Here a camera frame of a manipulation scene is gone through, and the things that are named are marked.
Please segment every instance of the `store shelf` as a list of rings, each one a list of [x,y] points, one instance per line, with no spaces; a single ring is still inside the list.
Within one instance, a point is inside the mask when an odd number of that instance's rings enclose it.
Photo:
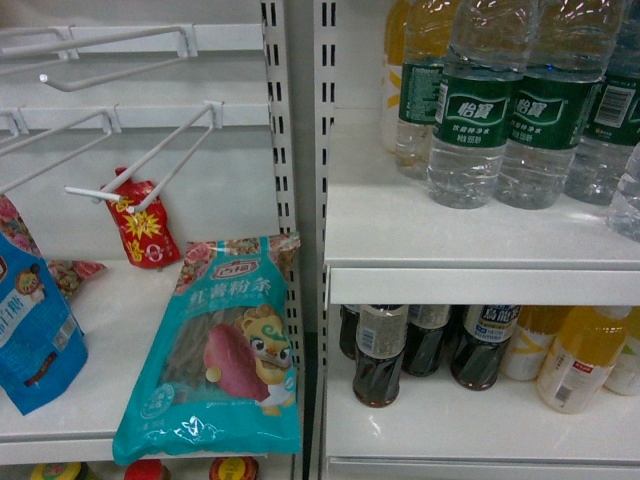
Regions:
[[[330,311],[325,457],[328,478],[631,480],[640,475],[640,398],[601,391],[577,415],[551,410],[533,382],[500,375],[474,392],[443,364],[431,377],[402,374],[391,405],[355,398],[355,363],[338,347]]]
[[[640,244],[607,227],[605,207],[438,205],[397,172],[377,115],[338,109],[331,129],[331,303],[638,303]]]
[[[161,272],[135,268],[126,261],[104,263],[107,271],[88,280],[71,304],[85,332],[89,360],[69,389],[26,416],[4,392],[0,395],[0,465],[112,460],[113,436],[175,287],[181,262]],[[298,385],[302,399],[303,381]],[[213,455],[200,452],[187,456]],[[274,459],[274,468],[283,464],[291,468],[294,458],[270,455],[261,457],[261,462],[269,464]],[[289,478],[289,474],[274,478]]]

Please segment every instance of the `red snack packet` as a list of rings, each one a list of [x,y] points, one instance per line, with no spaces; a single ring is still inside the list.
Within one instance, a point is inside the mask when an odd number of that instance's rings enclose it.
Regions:
[[[116,175],[125,169],[116,169]],[[134,183],[127,180],[114,193],[120,202],[107,201],[107,208],[118,226],[120,239],[129,262],[140,268],[161,268],[180,260],[180,250],[167,227],[167,212],[156,197],[146,210],[128,213],[127,207],[140,204],[153,190],[151,181]]]

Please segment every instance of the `bottle cap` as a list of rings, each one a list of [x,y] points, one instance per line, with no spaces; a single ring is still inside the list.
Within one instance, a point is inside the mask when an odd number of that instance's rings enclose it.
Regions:
[[[600,315],[604,315],[612,320],[622,320],[631,313],[631,307],[628,306],[616,306],[616,307],[593,307],[593,309]]]

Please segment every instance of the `blue packaged bag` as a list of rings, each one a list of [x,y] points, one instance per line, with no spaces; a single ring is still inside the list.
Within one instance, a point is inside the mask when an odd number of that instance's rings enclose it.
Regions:
[[[82,332],[14,205],[0,195],[0,385],[23,415],[87,361]]]
[[[297,233],[187,246],[113,440],[127,465],[160,452],[299,453],[284,272]]]

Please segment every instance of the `cartoon character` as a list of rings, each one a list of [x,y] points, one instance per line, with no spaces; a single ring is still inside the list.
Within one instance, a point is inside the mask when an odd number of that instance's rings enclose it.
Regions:
[[[255,355],[256,373],[267,385],[269,397],[257,402],[265,415],[280,415],[280,406],[293,404],[290,382],[285,382],[291,368],[291,347],[283,333],[282,319],[267,304],[250,308],[236,320],[244,336],[249,340]]]
[[[286,378],[292,366],[291,348],[282,320],[269,305],[248,309],[235,327],[213,327],[204,364],[208,381],[229,395],[254,399],[265,415],[281,415],[280,406],[294,402],[293,380]]]
[[[44,285],[40,280],[39,273],[40,265],[34,263],[16,276],[16,291],[21,295],[28,295],[33,303],[40,303],[44,300]]]

